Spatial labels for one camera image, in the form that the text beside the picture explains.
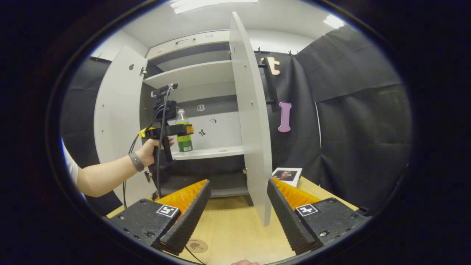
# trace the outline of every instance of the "hand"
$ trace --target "hand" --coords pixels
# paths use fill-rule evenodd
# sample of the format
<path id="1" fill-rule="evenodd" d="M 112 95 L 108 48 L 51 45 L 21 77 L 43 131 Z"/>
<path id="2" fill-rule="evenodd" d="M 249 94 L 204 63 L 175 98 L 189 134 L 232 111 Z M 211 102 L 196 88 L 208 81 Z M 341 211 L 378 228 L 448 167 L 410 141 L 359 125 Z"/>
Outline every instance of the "hand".
<path id="1" fill-rule="evenodd" d="M 257 262 L 251 263 L 250 261 L 244 259 L 244 260 L 241 260 L 241 261 L 239 261 L 239 262 L 237 262 L 237 263 L 233 263 L 233 264 L 231 264 L 231 265 L 260 265 L 260 264 L 258 264 Z"/>
<path id="2" fill-rule="evenodd" d="M 173 137 L 168 136 L 170 141 L 170 146 L 175 144 L 173 142 Z M 136 151 L 136 155 L 141 160 L 144 167 L 150 166 L 154 163 L 154 147 L 159 146 L 159 140 L 157 139 L 148 139 L 144 145 Z"/>

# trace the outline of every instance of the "ceiling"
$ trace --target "ceiling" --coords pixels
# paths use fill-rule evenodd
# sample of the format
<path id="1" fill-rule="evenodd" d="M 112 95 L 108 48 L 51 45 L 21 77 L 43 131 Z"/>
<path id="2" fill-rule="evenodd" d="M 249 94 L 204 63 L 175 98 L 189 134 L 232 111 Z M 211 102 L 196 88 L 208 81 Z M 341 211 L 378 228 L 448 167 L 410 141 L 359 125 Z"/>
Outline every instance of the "ceiling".
<path id="1" fill-rule="evenodd" d="M 169 2 L 154 8 L 123 28 L 144 45 L 152 47 L 179 37 L 229 28 L 230 13 L 239 14 L 247 30 L 272 30 L 319 38 L 333 28 L 324 23 L 329 14 L 301 0 L 259 0 L 228 3 L 175 14 Z"/>

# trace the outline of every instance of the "wooden table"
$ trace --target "wooden table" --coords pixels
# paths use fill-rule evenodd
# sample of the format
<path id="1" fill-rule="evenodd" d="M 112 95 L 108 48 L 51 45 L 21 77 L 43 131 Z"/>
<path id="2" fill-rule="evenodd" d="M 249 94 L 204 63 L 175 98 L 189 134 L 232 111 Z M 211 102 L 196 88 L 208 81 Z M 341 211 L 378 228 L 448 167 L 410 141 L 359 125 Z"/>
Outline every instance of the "wooden table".
<path id="1" fill-rule="evenodd" d="M 334 197 L 352 210 L 358 210 L 304 177 L 298 187 L 321 200 Z M 122 210 L 123 206 L 107 216 L 112 217 Z M 255 208 L 249 207 L 242 196 L 210 199 L 191 238 L 208 244 L 207 251 L 194 253 L 207 265 L 229 265 L 242 259 L 268 264 L 295 255 L 273 208 L 270 225 L 263 226 Z M 179 257 L 198 262 L 186 250 Z"/>

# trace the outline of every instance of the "photograph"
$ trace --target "photograph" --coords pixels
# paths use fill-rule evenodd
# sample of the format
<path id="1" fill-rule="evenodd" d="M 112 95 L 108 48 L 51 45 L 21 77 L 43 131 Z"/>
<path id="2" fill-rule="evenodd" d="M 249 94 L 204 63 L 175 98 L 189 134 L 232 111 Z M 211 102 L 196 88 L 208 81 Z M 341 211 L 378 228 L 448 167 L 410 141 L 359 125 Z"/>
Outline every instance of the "photograph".
<path id="1" fill-rule="evenodd" d="M 299 178 L 301 177 L 301 171 L 302 168 L 277 167 L 273 171 L 272 176 L 293 187 L 297 187 Z"/>
<path id="2" fill-rule="evenodd" d="M 296 173 L 297 171 L 293 170 L 278 170 L 273 177 L 282 181 L 293 181 Z"/>

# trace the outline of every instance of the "door hinge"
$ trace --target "door hinge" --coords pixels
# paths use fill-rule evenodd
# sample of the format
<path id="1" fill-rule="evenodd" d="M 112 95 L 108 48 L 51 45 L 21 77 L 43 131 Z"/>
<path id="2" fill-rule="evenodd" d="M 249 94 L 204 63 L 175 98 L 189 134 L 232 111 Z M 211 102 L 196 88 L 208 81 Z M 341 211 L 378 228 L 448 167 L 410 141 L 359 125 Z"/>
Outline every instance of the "door hinge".
<path id="1" fill-rule="evenodd" d="M 144 75 L 144 78 L 148 78 L 149 75 L 147 71 L 144 69 L 144 67 L 141 67 L 141 73 L 139 75 Z"/>

